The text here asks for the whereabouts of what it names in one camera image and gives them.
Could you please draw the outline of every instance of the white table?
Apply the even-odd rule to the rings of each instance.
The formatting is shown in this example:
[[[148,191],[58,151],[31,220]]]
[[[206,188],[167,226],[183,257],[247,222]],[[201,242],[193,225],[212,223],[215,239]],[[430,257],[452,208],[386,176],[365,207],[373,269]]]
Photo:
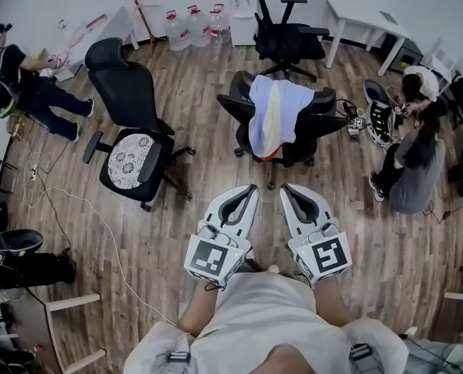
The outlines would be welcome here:
[[[327,3],[334,10],[338,18],[338,28],[334,40],[332,41],[332,46],[330,47],[330,53],[327,58],[327,68],[331,68],[334,63],[335,53],[338,50],[346,22],[352,22],[373,29],[373,34],[369,36],[369,41],[366,45],[367,51],[370,51],[370,48],[373,47],[384,32],[393,34],[398,38],[387,56],[386,61],[384,61],[377,73],[379,76],[382,76],[393,62],[394,57],[396,57],[405,39],[410,38],[406,29],[400,25],[392,14],[372,7],[363,0],[327,0]]]
[[[57,71],[49,71],[49,76],[56,76],[58,80],[63,81],[77,74],[84,62],[87,51],[97,41],[108,39],[109,37],[120,37],[123,44],[131,42],[135,50],[138,50],[133,23],[128,16],[125,7],[117,11],[107,12],[107,19],[93,28],[90,32],[85,30],[83,38],[75,46],[67,49],[67,63]]]

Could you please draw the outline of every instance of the clothing draped on chair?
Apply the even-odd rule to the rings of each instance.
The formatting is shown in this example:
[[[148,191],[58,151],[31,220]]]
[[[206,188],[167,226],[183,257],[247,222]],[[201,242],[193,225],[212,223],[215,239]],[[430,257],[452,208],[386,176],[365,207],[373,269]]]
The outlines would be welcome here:
[[[256,111],[249,123],[249,140],[255,155],[271,159],[283,143],[294,143],[298,113],[311,103],[314,90],[258,75],[249,92]]]

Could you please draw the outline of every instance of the plastic water bottle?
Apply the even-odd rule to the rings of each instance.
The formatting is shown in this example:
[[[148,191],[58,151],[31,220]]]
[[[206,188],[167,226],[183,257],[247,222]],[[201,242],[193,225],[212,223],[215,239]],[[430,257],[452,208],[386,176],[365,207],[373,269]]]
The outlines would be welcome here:
[[[164,28],[169,39],[170,49],[180,51],[190,46],[190,32],[185,23],[176,16],[174,9],[166,12]]]
[[[189,15],[186,21],[192,45],[195,47],[207,46],[210,43],[209,20],[196,5],[190,6],[188,11]]]
[[[228,44],[232,41],[232,34],[230,32],[230,21],[224,10],[224,4],[215,4],[214,11],[218,11],[216,38],[219,44]]]

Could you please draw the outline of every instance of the human arm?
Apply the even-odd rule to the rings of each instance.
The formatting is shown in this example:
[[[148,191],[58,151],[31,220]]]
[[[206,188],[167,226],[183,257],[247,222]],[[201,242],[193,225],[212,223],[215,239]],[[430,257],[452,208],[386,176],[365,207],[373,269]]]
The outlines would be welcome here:
[[[35,59],[29,57],[28,55],[20,64],[20,68],[25,69],[27,71],[41,71],[42,69],[58,69],[62,66],[62,62],[60,60],[56,61],[46,61],[43,59]]]
[[[416,112],[417,114],[423,111],[426,107],[428,107],[431,104],[431,100],[429,98],[426,98],[425,100],[422,100],[418,103],[406,103],[405,104],[405,110],[406,110],[406,115],[409,116],[412,112]]]
[[[355,319],[342,300],[341,287],[334,277],[315,285],[316,314],[332,326],[342,327]]]
[[[212,291],[206,291],[209,285]],[[214,317],[218,289],[212,289],[212,284],[206,281],[198,281],[193,293],[192,301],[178,321],[178,328],[190,333],[195,338],[199,336],[204,327]]]

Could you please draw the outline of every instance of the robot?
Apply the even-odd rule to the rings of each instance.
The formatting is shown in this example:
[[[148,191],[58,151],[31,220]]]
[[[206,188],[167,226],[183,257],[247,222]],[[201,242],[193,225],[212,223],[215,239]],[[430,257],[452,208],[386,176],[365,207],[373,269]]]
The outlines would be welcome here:
[[[280,196],[292,237],[286,248],[310,284],[350,267],[348,239],[338,230],[338,220],[327,201],[306,187],[292,184],[284,184]],[[186,252],[184,267],[191,276],[226,287],[252,248],[247,238],[258,202],[256,185],[230,189],[210,202]]]

